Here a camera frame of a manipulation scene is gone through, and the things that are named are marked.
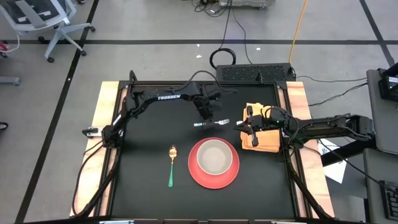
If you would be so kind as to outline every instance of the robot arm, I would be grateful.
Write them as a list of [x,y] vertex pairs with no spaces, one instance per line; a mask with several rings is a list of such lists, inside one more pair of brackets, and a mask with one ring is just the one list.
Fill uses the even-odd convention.
[[192,101],[196,106],[203,123],[213,122],[213,110],[221,106],[218,99],[221,97],[221,88],[218,85],[206,86],[197,82],[188,82],[178,89],[156,89],[131,93],[125,97],[121,112],[111,125],[102,130],[104,146],[114,146],[128,121],[137,118],[147,107],[156,101],[185,100]]
[[300,144],[311,139],[343,136],[367,141],[373,136],[372,120],[360,115],[344,114],[328,118],[298,119],[282,108],[272,107],[261,115],[253,116],[251,106],[248,106],[247,112],[248,118],[239,122],[234,129],[250,134],[253,146],[258,145],[256,132],[275,129],[282,129],[286,135],[293,138],[293,141]]

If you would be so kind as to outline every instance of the keyboard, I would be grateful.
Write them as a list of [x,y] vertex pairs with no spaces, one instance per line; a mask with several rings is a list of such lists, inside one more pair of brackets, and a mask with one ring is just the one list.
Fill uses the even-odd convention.
[[[390,188],[398,192],[398,183],[388,182],[384,180],[381,180],[380,182],[388,185]],[[386,215],[386,218],[398,221],[398,195],[390,190],[385,189],[382,186],[380,186],[380,188],[381,197],[383,200],[384,214]]]
[[256,82],[261,74],[264,82],[295,81],[289,72],[289,63],[269,63],[254,65],[218,65],[218,81]]

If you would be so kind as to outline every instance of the plate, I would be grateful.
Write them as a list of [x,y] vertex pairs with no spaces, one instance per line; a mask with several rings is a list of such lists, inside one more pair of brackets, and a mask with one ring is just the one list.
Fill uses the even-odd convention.
[[[197,162],[197,153],[199,150],[199,147],[209,141],[209,140],[219,140],[224,142],[225,144],[228,145],[228,147],[231,149],[232,152],[232,164],[230,168],[224,172],[223,174],[220,175],[211,175],[207,174],[204,172],[198,162]],[[191,173],[192,178],[200,185],[203,187],[206,187],[208,189],[221,189],[223,187],[226,187],[232,181],[235,179],[235,177],[238,174],[239,171],[239,157],[238,153],[236,152],[235,148],[227,141],[224,139],[220,138],[206,138],[194,145],[192,148],[191,152],[189,153],[188,157],[188,169],[189,172]]]

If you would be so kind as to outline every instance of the spoon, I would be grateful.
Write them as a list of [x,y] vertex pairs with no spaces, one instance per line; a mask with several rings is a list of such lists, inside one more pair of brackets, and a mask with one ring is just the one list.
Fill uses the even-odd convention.
[[170,146],[169,156],[172,158],[172,170],[170,171],[169,187],[173,187],[173,161],[177,156],[177,147],[174,145]]

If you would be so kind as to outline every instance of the white bowl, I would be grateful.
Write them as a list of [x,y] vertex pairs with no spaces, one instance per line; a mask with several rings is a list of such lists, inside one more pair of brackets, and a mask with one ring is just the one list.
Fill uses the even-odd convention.
[[197,162],[207,174],[220,175],[231,167],[232,151],[223,141],[212,139],[199,147]]

